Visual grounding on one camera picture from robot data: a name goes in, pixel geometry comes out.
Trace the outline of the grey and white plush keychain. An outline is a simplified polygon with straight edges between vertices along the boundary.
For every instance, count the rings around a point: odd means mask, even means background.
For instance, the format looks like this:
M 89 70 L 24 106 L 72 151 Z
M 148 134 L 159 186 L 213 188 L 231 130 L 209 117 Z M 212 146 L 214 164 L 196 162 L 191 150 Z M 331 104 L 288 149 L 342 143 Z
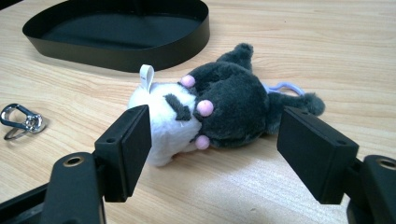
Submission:
M 325 104 L 314 93 L 288 82 L 263 85 L 253 74 L 252 55 L 253 47 L 241 43 L 176 83 L 141 82 L 128 106 L 149 107 L 148 164 L 164 166 L 179 153 L 241 147 L 265 133 L 275 134 L 286 106 L 315 116 L 324 112 Z

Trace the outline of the black key rack with tray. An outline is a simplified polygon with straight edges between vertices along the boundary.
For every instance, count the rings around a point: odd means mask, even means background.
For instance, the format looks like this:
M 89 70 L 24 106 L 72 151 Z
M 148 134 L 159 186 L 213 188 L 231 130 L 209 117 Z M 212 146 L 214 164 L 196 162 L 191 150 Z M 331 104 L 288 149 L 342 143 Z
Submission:
M 48 57 L 136 73 L 198 54 L 210 37 L 202 0 L 66 0 L 33 16 L 22 28 Z

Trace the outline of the silver carabiner keyring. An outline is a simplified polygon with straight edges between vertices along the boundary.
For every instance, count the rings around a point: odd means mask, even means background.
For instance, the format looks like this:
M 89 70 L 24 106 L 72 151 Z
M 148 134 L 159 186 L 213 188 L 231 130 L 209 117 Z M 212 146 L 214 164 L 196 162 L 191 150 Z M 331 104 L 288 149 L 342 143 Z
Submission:
M 21 112 L 24 115 L 23 121 L 13 121 L 10 116 L 14 112 Z M 47 126 L 44 117 L 33 112 L 20 104 L 10 104 L 3 108 L 0 112 L 0 122 L 11 128 L 4 136 L 6 141 L 20 138 L 26 134 L 41 133 Z

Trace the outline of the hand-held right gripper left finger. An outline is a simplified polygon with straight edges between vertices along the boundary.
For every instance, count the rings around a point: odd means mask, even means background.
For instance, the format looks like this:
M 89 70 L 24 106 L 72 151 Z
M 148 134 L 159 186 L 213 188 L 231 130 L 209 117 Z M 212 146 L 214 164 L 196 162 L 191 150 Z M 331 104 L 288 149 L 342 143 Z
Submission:
M 151 149 L 149 107 L 126 110 L 94 143 L 105 200 L 124 203 L 134 193 Z

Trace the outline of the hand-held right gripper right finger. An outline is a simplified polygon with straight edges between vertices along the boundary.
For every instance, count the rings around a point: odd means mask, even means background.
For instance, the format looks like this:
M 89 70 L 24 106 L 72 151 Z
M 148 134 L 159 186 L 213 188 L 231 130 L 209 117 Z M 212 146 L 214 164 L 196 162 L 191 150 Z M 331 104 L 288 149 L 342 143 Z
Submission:
M 357 143 L 316 116 L 286 107 L 276 147 L 318 202 L 342 201 L 344 173 L 356 159 Z

